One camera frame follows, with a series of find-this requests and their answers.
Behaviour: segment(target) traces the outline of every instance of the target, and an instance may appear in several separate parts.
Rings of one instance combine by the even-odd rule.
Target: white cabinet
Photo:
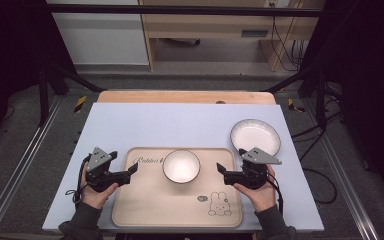
[[[52,4],[137,5],[136,0],[47,0]],[[53,13],[77,66],[149,65],[139,14]]]

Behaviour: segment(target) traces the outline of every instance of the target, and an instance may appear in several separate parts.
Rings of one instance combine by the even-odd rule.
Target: white bowl
[[[274,156],[280,148],[280,137],[270,124],[257,119],[245,119],[233,126],[230,133],[236,150],[249,151],[254,147]]]
[[[176,150],[164,159],[163,171],[175,183],[187,183],[198,176],[200,163],[198,157],[187,150]]]

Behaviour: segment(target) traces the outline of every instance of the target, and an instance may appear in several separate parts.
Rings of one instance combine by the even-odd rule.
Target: wooden tray
[[[170,181],[163,172],[165,157],[179,149],[200,160],[198,176],[189,183]],[[242,221],[239,193],[225,185],[220,163],[236,169],[233,153],[225,148],[132,148],[123,170],[139,162],[131,182],[118,189],[112,219],[118,226],[235,227]]]

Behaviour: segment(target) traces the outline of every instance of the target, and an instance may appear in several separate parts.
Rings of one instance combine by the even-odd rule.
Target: black cable
[[[14,112],[15,112],[15,108],[14,108],[14,106],[12,106],[12,105],[8,105],[8,108],[11,108],[12,111],[11,111],[10,114],[5,115],[5,117],[2,119],[2,121],[5,121],[5,120],[7,120],[8,118],[12,117],[12,115],[13,115]]]
[[[307,138],[307,139],[296,140],[296,141],[294,141],[294,143],[306,142],[306,141],[314,140],[314,139],[317,138],[319,135],[320,135],[320,134],[317,134],[316,136],[313,136],[313,137],[310,137],[310,138]]]
[[[332,116],[329,116],[328,118],[326,118],[326,121],[329,122],[332,118],[334,118],[334,117],[336,117],[337,115],[340,115],[340,114],[342,114],[341,111],[339,111],[339,112],[333,114]],[[300,132],[300,133],[291,135],[291,138],[296,138],[296,137],[298,137],[298,136],[307,134],[307,133],[309,133],[309,132],[311,132],[311,131],[317,129],[318,127],[319,127],[319,124],[317,124],[317,125],[315,125],[315,126],[309,128],[309,129],[307,129],[307,130],[304,130],[304,131],[302,131],[302,132]]]
[[[279,202],[279,212],[280,214],[283,215],[283,197],[282,197],[282,193],[280,192],[280,187],[279,187],[279,183],[277,182],[276,178],[274,176],[272,176],[271,174],[268,173],[268,175],[270,175],[274,181],[276,181],[276,184],[272,181],[270,181],[270,179],[267,178],[267,182],[273,186],[273,188],[277,191],[277,194],[279,195],[279,198],[277,199],[277,201]]]
[[[292,58],[293,64],[297,67],[297,71],[299,71],[302,60],[303,60],[302,54],[303,54],[303,50],[304,50],[304,41],[303,40],[300,41],[300,45],[298,47],[298,57],[294,56],[296,42],[297,42],[297,40],[294,40],[292,42],[291,58]]]
[[[323,173],[321,173],[319,171],[316,171],[316,170],[310,169],[310,168],[302,168],[302,170],[313,172],[313,173],[316,173],[316,174],[324,177],[326,180],[329,181],[330,185],[332,185],[332,187],[333,187],[333,197],[332,197],[332,199],[330,199],[328,201],[322,201],[322,200],[318,200],[318,199],[314,198],[314,201],[316,201],[318,203],[322,203],[322,204],[331,204],[331,203],[333,203],[336,200],[336,198],[338,197],[338,190],[336,189],[336,186],[333,183],[333,181],[328,176],[326,176],[325,174],[323,174]]]
[[[288,32],[286,33],[286,36],[289,34],[289,32],[291,31],[291,28],[292,28],[292,23],[294,22],[295,20],[295,17],[292,18],[292,21],[291,21],[291,24],[289,24],[289,28],[288,28]],[[279,62],[280,64],[282,65],[283,69],[287,70],[287,71],[291,71],[291,72],[295,72],[297,70],[291,70],[291,69],[287,69],[284,65],[283,65],[283,62],[282,62],[282,59],[280,58],[279,54],[277,53],[276,51],[276,48],[274,47],[274,43],[273,43],[273,32],[276,32],[279,40],[280,40],[280,43],[282,44],[282,48],[285,50],[285,54],[286,56],[288,57],[288,60],[292,63],[292,65],[294,65],[294,67],[297,67],[298,66],[294,63],[294,61],[291,59],[291,57],[288,55],[288,51],[286,50],[286,46],[285,46],[285,43],[282,41],[282,38],[280,37],[280,34],[279,32],[277,31],[277,27],[276,27],[276,20],[275,20],[275,16],[273,16],[273,25],[272,25],[272,32],[271,32],[271,39],[270,39],[270,43],[272,45],[272,48],[273,48],[273,51],[274,53],[276,54],[277,58],[279,59]]]
[[[268,89],[260,90],[260,92],[271,92],[275,93],[288,85],[296,82],[297,80],[302,80],[302,78],[307,77],[309,74],[314,73],[314,70],[317,70],[322,68],[325,64],[325,60],[329,59],[326,58],[326,55],[328,55],[330,52],[329,50],[331,49],[331,44],[334,42],[334,39],[338,36],[338,33],[340,32],[341,28],[343,25],[345,25],[345,22],[348,20],[349,16],[351,13],[354,11],[354,9],[357,7],[361,0],[356,0],[354,5],[350,8],[350,10],[346,13],[346,16],[341,19],[341,22],[335,27],[333,32],[329,34],[327,39],[324,41],[323,45],[321,46],[320,50],[317,52],[316,56],[314,57],[314,60],[312,63],[307,66],[305,69],[301,69],[300,72],[297,74],[289,77],[288,79],[285,79],[281,83],[276,84],[273,87],[270,87]]]
[[[328,105],[328,104],[331,103],[331,102],[336,102],[336,103],[338,103],[338,101],[337,101],[336,99],[330,99],[329,101],[327,101],[327,102],[325,103],[325,106]]]
[[[81,186],[81,184],[82,184],[83,168],[84,168],[86,162],[88,162],[90,160],[90,157],[91,157],[91,155],[89,154],[89,156],[87,156],[85,159],[83,159],[82,165],[80,166],[79,178],[77,180],[77,190],[68,190],[67,192],[65,192],[65,195],[73,194],[72,201],[73,201],[76,209],[79,206],[80,201],[82,200],[82,196],[81,196],[82,191],[88,185],[87,183],[85,183],[84,186]]]
[[[304,157],[310,152],[310,150],[316,145],[316,143],[320,140],[320,138],[323,136],[323,134],[326,132],[326,130],[323,130],[320,135],[314,140],[314,142],[308,147],[308,149],[302,154],[302,156],[299,158],[299,161],[302,162]]]
[[[271,32],[271,39],[270,39],[270,43],[272,45],[272,48],[273,48],[273,51],[274,53],[276,54],[277,56],[277,59],[279,59],[279,62],[280,62],[280,65],[282,65],[283,69],[285,69],[286,71],[291,71],[291,72],[295,72],[295,70],[291,70],[291,69],[287,69],[284,65],[283,65],[283,62],[282,62],[282,59],[280,58],[279,54],[277,53],[276,51],[276,48],[274,46],[274,43],[273,43],[273,30],[276,28],[276,23],[275,23],[275,19],[273,17],[273,25],[272,25],[272,32]]]

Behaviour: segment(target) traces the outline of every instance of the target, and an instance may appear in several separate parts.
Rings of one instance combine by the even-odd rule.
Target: person's arm
[[[82,185],[86,183],[86,168],[83,167]],[[114,183],[103,192],[96,192],[90,186],[82,191],[81,202],[70,221],[61,223],[58,228],[64,234],[61,240],[102,240],[97,226],[102,208],[108,197],[115,192],[118,184]]]
[[[269,178],[275,176],[273,168],[267,165]],[[259,189],[252,190],[241,184],[233,185],[239,192],[251,200],[255,209],[255,215],[263,229],[259,239],[267,240],[296,240],[298,234],[294,227],[287,227],[285,220],[277,209],[276,192],[269,183],[264,184]]]

